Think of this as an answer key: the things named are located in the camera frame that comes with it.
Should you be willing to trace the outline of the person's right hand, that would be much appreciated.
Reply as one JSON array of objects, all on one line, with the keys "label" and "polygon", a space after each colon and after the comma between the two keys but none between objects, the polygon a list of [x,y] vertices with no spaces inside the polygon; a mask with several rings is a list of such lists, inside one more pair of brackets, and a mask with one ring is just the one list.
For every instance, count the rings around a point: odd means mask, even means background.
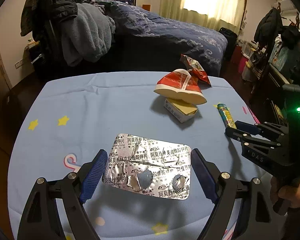
[{"label": "person's right hand", "polygon": [[283,186],[278,189],[277,179],[272,177],[270,184],[270,200],[272,204],[275,204],[279,198],[282,198],[291,202],[291,208],[300,208],[300,183],[298,187]]}]

